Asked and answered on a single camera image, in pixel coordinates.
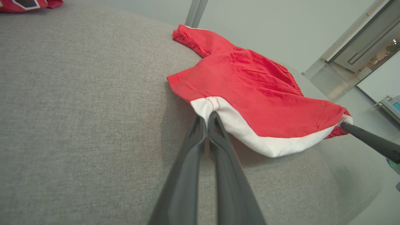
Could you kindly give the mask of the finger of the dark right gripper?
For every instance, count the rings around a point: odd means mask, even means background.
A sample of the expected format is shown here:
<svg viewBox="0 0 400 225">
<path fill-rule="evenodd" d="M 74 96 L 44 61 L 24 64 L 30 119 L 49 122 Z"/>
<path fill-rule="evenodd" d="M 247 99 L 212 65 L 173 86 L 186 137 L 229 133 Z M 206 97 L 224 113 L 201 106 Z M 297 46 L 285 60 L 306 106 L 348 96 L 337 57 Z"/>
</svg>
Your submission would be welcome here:
<svg viewBox="0 0 400 225">
<path fill-rule="evenodd" d="M 349 134 L 367 144 L 369 147 L 373 148 L 379 154 L 391 160 L 392 162 L 400 162 L 399 144 L 386 140 L 383 137 L 375 135 L 353 124 L 342 122 L 340 124 L 340 127 Z"/>
</svg>

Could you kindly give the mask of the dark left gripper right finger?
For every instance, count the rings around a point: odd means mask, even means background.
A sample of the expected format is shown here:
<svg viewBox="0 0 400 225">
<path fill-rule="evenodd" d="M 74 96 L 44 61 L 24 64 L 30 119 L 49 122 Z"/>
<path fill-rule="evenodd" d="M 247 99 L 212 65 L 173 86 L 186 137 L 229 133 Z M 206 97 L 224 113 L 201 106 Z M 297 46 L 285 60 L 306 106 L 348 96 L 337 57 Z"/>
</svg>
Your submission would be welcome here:
<svg viewBox="0 0 400 225">
<path fill-rule="evenodd" d="M 217 224 L 264 225 L 255 195 L 217 112 L 208 119 L 210 150 L 216 163 Z"/>
</svg>

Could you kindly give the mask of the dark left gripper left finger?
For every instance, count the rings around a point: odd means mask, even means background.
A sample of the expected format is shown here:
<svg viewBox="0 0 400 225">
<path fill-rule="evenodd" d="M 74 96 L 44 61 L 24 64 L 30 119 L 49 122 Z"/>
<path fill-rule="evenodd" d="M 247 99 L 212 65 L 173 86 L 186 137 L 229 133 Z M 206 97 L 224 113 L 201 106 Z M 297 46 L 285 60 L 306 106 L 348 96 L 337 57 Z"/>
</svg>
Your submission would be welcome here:
<svg viewBox="0 0 400 225">
<path fill-rule="evenodd" d="M 150 225 L 196 225 L 198 178 L 206 124 L 195 116 L 149 219 Z"/>
</svg>

